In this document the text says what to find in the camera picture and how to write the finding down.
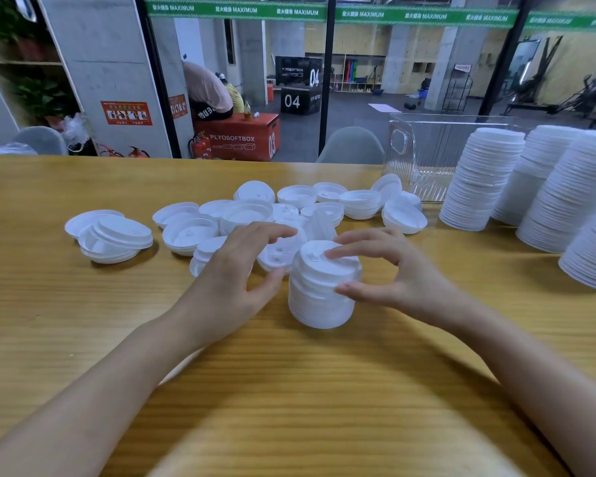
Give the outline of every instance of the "wooden table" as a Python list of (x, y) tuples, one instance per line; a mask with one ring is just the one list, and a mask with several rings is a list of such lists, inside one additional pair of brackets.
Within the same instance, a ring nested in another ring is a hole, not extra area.
[[(192, 281), (151, 215), (179, 201), (318, 181), (370, 187), (378, 167), (0, 156), (0, 436), (165, 311)], [(154, 228), (150, 250), (98, 266), (64, 233), (82, 211), (113, 208)], [(433, 219), (435, 209), (426, 209)], [(339, 232), (380, 226), (344, 220)], [(442, 223), (411, 239), (450, 278), (596, 377), (596, 291), (556, 256), (503, 226)], [(364, 279), (395, 269), (362, 259)], [(250, 281), (261, 280), (255, 269)], [(158, 389), (105, 476), (564, 476), (459, 341), (363, 304), (331, 331), (303, 327), (286, 285), (237, 334)]]

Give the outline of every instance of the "plastic bag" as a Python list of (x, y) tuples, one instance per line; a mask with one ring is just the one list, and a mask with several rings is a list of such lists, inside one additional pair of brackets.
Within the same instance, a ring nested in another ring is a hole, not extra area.
[(33, 147), (25, 143), (10, 142), (6, 145), (0, 145), (0, 154), (17, 154), (19, 156), (37, 156)]
[(84, 148), (84, 144), (90, 139), (88, 131), (86, 130), (86, 118), (80, 114), (75, 114), (75, 117), (64, 117), (62, 121), (62, 136), (66, 145), (72, 152), (79, 152)]

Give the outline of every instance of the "orange sign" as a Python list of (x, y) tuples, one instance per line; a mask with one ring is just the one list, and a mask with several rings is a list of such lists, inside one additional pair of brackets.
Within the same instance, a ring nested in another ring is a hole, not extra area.
[(104, 102), (103, 113), (109, 125), (152, 125), (147, 102)]
[(172, 111), (172, 118), (178, 119), (187, 115), (187, 103), (185, 102), (185, 95), (175, 95), (168, 99), (170, 101), (170, 111)]

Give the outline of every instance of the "forearm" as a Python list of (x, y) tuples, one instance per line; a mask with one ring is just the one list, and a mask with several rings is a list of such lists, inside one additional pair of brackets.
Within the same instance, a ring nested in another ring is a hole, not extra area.
[(132, 332), (0, 440), (0, 477), (95, 477), (161, 379), (195, 348), (173, 319)]
[(459, 305), (453, 333), (579, 476), (596, 476), (596, 382), (512, 321), (474, 300)]

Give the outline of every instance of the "red fire extinguisher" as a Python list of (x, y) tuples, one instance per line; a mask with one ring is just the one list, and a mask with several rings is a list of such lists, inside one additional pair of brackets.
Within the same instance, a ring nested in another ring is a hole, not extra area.
[(192, 155), (195, 159), (212, 159), (212, 143), (205, 133), (199, 132), (194, 137)]

